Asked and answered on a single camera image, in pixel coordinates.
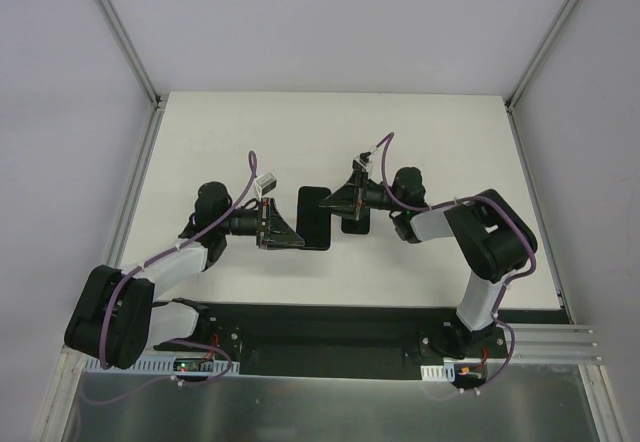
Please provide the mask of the left aluminium frame post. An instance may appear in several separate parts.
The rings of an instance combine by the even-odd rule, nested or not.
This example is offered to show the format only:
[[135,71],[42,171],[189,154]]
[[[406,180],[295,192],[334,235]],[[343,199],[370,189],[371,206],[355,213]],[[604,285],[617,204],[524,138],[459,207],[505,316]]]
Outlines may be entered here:
[[154,109],[157,109],[161,106],[162,95],[152,82],[116,6],[112,0],[94,0],[94,2],[145,98]]

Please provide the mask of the aluminium frame post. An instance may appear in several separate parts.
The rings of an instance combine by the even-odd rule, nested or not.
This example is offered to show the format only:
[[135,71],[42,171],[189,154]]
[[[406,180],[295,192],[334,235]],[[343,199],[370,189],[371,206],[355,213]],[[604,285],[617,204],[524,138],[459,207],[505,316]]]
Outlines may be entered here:
[[561,37],[581,2],[582,0],[563,0],[561,3],[512,92],[505,99],[505,108],[508,114],[511,114],[515,110],[520,100],[523,98],[530,83],[533,81],[545,60],[550,55],[554,45]]
[[161,106],[162,95],[152,82],[116,6],[112,0],[94,0],[94,2],[145,98],[154,109],[157,109]]

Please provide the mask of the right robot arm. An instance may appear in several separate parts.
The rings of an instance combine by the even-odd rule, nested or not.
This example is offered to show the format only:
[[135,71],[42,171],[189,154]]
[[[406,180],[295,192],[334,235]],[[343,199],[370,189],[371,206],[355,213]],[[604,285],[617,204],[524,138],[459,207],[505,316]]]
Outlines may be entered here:
[[462,359],[484,347],[496,327],[493,315],[504,284],[537,251],[533,232],[497,191],[488,189],[466,202],[430,208],[416,167],[399,169],[389,187],[355,167],[347,182],[319,206],[340,217],[349,233],[365,233],[370,212],[382,210],[389,213],[399,238],[409,244],[455,239],[470,276],[451,321],[428,337],[428,347],[444,357]]

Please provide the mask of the black phone case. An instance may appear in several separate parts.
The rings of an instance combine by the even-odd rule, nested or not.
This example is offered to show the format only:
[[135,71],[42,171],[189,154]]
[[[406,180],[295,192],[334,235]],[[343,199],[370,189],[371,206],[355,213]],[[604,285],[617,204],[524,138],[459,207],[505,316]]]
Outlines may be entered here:
[[341,231],[349,235],[367,235],[371,229],[371,211],[365,208],[360,213],[358,220],[343,218]]
[[331,212],[319,202],[331,195],[326,187],[303,186],[298,190],[296,232],[303,250],[327,251],[331,246]]

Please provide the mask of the aluminium table rail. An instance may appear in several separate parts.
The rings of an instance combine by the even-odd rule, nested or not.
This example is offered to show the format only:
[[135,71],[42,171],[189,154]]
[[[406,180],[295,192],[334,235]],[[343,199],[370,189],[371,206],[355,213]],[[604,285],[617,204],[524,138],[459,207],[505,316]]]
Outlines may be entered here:
[[117,266],[122,259],[165,107],[165,99],[160,99],[153,107],[136,148],[133,165],[102,257],[102,262],[106,265]]
[[507,109],[506,115],[509,121],[509,126],[512,132],[515,146],[516,146],[516,151],[518,152],[518,156],[521,162],[524,178],[526,181],[529,197],[532,203],[532,207],[533,207],[533,211],[536,219],[536,224],[540,233],[539,240],[542,247],[544,248],[544,253],[547,260],[547,266],[549,267],[549,270],[551,273],[556,295],[559,300],[559,305],[560,305],[560,308],[567,314],[567,317],[569,318],[569,320],[572,320],[570,307],[567,302],[564,287],[562,285],[561,277],[558,272],[556,259],[555,259],[552,247],[550,245],[548,231],[547,231],[547,227],[546,227],[546,224],[542,215],[541,207],[539,204],[538,193],[536,191],[536,184],[533,177],[533,173],[531,171],[529,160],[526,155],[526,151],[522,143],[522,139],[518,132],[518,127],[516,125],[516,120],[513,116],[513,113],[509,109]]

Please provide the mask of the left aluminium table rail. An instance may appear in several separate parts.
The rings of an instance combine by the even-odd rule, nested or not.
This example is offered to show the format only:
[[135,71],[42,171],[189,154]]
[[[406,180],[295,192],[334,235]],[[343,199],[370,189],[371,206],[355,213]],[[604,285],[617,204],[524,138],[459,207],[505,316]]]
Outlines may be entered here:
[[165,99],[160,99],[153,107],[136,148],[133,165],[102,257],[102,262],[106,265],[117,266],[122,259],[165,107]]

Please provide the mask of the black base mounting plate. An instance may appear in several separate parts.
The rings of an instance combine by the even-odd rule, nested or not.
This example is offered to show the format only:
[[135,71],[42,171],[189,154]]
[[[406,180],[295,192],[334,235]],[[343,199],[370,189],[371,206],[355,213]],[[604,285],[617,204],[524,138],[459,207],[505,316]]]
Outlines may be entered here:
[[513,343],[491,323],[471,333],[451,308],[204,303],[193,334],[156,350],[219,348],[241,374],[417,380],[425,366],[509,361]]

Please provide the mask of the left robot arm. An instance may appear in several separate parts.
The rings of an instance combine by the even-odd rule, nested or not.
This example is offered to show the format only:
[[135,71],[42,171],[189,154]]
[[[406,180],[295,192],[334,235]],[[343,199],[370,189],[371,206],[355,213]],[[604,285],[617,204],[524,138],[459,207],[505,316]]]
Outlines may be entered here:
[[206,183],[185,228],[167,249],[129,267],[99,265],[89,273],[66,327],[65,345],[104,368],[118,369],[133,366],[144,351],[173,339],[191,351],[204,349],[212,329],[200,319],[195,303],[160,298],[211,268],[230,235],[252,237],[263,250],[305,244],[272,198],[239,206],[223,183]]

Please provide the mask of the right aluminium table rail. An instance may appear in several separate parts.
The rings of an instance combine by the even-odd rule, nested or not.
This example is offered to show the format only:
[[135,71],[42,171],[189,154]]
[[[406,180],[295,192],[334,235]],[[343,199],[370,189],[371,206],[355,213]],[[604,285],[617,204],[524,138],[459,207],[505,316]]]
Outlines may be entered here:
[[536,224],[540,233],[539,240],[542,247],[544,248],[544,253],[547,260],[547,266],[549,267],[549,270],[551,273],[556,295],[559,300],[559,305],[560,305],[560,308],[567,314],[567,317],[569,318],[569,320],[572,320],[570,307],[567,302],[564,287],[562,285],[561,277],[558,272],[556,259],[555,259],[552,247],[550,245],[548,231],[547,231],[547,227],[546,227],[546,224],[542,215],[541,207],[539,204],[538,193],[536,191],[536,184],[533,177],[533,173],[531,171],[529,160],[526,155],[526,151],[522,143],[522,139],[518,132],[518,127],[516,125],[516,120],[513,116],[513,113],[509,109],[507,109],[506,115],[509,121],[509,126],[512,132],[515,146],[516,146],[516,151],[518,152],[518,156],[521,162],[524,178],[526,181],[529,197],[532,203],[532,207],[533,207],[533,211],[536,219]]

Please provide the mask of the front aluminium rail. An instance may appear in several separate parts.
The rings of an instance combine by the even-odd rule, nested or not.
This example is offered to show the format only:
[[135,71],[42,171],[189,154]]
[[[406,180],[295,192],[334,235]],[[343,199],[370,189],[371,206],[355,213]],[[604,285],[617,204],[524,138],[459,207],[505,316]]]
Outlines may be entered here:
[[602,365],[592,327],[574,324],[515,324],[512,361],[521,364]]

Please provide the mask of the right aluminium frame post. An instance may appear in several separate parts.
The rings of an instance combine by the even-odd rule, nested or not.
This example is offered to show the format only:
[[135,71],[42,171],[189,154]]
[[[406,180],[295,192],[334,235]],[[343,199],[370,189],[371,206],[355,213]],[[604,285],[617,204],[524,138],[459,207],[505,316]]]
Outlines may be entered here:
[[512,92],[505,99],[505,108],[508,114],[511,114],[515,110],[520,100],[523,98],[530,83],[533,81],[545,60],[550,55],[554,45],[561,37],[581,2],[582,0],[563,0],[561,3]]

